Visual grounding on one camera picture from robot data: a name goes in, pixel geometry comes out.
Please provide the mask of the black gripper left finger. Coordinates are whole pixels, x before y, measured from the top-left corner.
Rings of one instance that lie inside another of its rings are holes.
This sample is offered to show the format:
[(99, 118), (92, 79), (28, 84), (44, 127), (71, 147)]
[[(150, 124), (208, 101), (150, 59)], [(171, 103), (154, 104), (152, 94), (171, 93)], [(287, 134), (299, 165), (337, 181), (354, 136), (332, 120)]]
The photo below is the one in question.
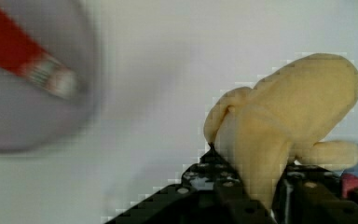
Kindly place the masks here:
[(170, 184), (105, 224), (276, 224), (214, 146)]

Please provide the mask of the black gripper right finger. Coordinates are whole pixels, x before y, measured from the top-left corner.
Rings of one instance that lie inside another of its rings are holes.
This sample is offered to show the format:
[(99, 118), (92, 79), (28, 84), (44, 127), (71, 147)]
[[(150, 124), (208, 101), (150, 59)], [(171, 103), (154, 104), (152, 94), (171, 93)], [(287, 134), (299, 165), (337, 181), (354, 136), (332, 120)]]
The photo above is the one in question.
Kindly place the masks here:
[(342, 197), (341, 175), (316, 165), (288, 165), (272, 205), (278, 224), (358, 224), (358, 188)]

